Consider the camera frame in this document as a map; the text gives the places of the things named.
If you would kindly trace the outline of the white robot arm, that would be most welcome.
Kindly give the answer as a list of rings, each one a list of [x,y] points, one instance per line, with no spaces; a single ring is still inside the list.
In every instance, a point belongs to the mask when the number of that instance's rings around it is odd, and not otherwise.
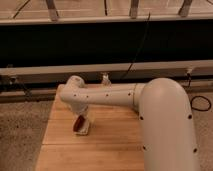
[[[87,87],[81,77],[72,76],[60,98],[83,118],[90,104],[136,109],[145,171],[200,171],[191,104],[178,82],[155,78],[147,83]]]

